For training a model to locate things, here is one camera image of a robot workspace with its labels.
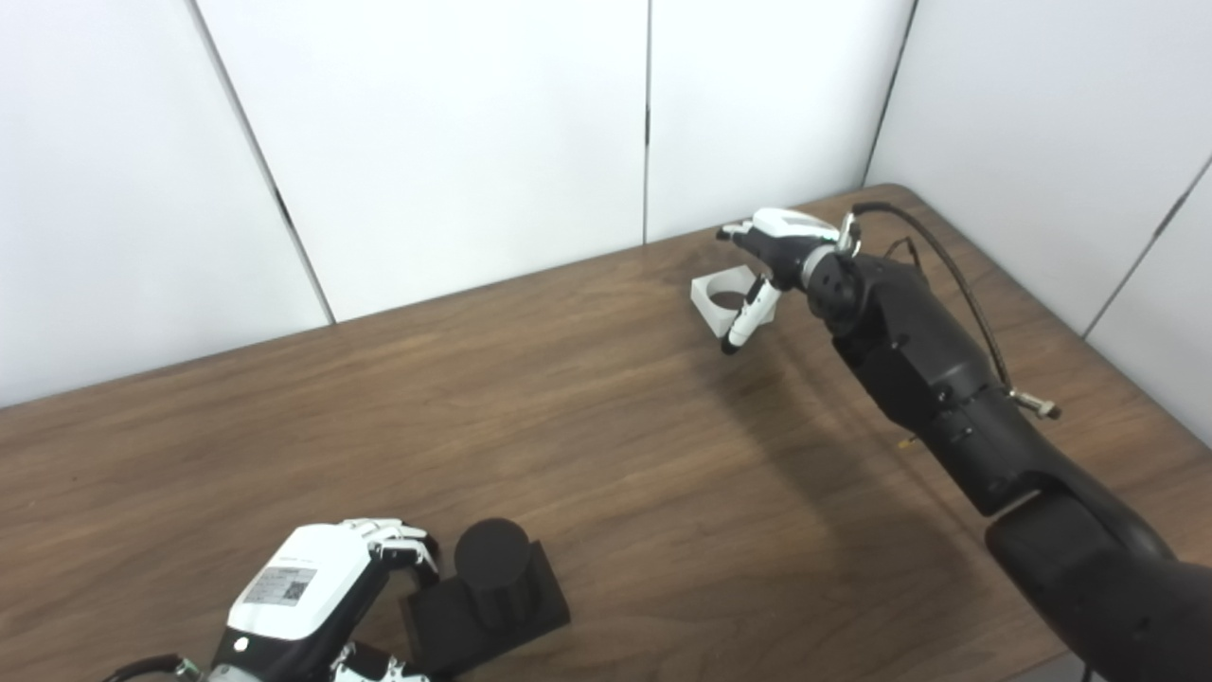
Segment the cable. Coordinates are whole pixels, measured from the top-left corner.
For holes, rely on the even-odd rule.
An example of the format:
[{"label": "cable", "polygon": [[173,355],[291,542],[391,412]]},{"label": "cable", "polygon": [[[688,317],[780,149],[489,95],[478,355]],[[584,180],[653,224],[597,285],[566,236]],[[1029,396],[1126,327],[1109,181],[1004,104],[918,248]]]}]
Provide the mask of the cable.
[{"label": "cable", "polygon": [[884,257],[891,258],[902,243],[909,247],[909,254],[913,256],[913,267],[917,268],[917,271],[921,271],[922,276],[925,276],[926,273],[921,269],[921,257],[917,254],[917,245],[913,242],[913,236],[902,236],[901,239],[893,241],[892,245],[888,246],[888,250],[884,252]]},{"label": "cable", "polygon": [[964,293],[964,299],[968,302],[968,309],[972,310],[972,316],[977,320],[977,326],[981,327],[981,334],[984,336],[985,346],[989,348],[989,357],[993,361],[994,368],[997,371],[997,378],[1006,386],[1007,390],[1012,390],[1013,385],[1010,383],[1010,372],[1006,369],[1006,361],[1001,357],[1001,349],[997,348],[997,340],[993,336],[993,328],[989,326],[989,320],[984,316],[984,310],[981,309],[981,303],[977,302],[976,293],[972,292],[972,287],[968,285],[968,280],[965,279],[964,273],[960,271],[960,265],[955,264],[951,254],[947,252],[943,243],[931,234],[930,229],[926,228],[917,218],[909,214],[908,211],[898,206],[893,206],[887,201],[863,201],[854,204],[850,212],[858,217],[863,213],[869,212],[882,212],[892,213],[917,230],[921,237],[930,243],[930,247],[938,253],[939,259],[950,270],[951,277],[955,279],[955,283],[960,287],[960,293]]},{"label": "cable", "polygon": [[119,667],[113,675],[105,678],[105,682],[125,682],[131,677],[138,677],[141,675],[150,675],[153,672],[167,672],[173,674],[177,666],[184,661],[177,654],[165,654],[162,657],[152,657],[135,663],[130,663]]}]

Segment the wooden table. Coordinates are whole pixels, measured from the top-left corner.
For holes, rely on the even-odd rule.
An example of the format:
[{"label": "wooden table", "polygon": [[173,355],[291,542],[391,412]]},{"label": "wooden table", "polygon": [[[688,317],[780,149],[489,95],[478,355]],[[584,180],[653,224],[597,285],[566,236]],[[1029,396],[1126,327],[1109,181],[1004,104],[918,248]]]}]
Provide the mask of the wooden table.
[{"label": "wooden table", "polygon": [[[861,197],[938,230],[1017,383],[1064,407],[1042,429],[1212,562],[1205,448],[910,191],[806,210]],[[864,228],[873,252],[904,234]],[[543,541],[573,623],[485,682],[994,681],[1059,653],[796,296],[719,353],[688,281],[747,258],[704,230],[0,411],[4,677],[206,661],[292,528],[358,516]],[[385,597],[360,636],[402,647],[398,619]]]}]

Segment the black holder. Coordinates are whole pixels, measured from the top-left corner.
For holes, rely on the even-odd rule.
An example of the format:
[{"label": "black holder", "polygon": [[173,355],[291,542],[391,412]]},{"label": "black holder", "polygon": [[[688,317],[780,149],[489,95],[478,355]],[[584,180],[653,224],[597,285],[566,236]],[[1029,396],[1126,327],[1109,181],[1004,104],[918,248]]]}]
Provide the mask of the black holder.
[{"label": "black holder", "polygon": [[511,521],[468,528],[454,571],[400,602],[415,663],[429,675],[454,677],[571,620],[543,546]]}]

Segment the white holder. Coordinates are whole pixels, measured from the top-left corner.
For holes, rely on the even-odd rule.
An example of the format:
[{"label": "white holder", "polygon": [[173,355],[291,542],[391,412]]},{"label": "white holder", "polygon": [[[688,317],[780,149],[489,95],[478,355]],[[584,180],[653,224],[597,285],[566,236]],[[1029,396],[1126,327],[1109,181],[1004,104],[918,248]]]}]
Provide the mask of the white holder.
[{"label": "white holder", "polygon": [[[690,280],[690,299],[694,302],[694,306],[698,308],[699,314],[703,315],[716,338],[728,332],[728,327],[732,326],[732,321],[737,319],[737,313],[741,310],[718,305],[711,300],[711,296],[726,291],[744,296],[756,279],[758,275],[749,269],[749,265],[737,265]],[[771,321],[774,321],[773,306],[759,325]]]}]

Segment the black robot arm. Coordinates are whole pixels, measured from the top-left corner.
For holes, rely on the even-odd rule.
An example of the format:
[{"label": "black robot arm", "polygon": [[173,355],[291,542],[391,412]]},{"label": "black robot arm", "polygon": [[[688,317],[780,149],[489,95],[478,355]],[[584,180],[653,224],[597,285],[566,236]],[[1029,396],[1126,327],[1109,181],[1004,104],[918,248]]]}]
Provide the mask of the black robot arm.
[{"label": "black robot arm", "polygon": [[794,246],[796,288],[885,417],[997,516],[985,544],[1040,617],[1108,682],[1212,678],[1212,569],[1178,562],[1035,429],[917,268],[840,242]]}]

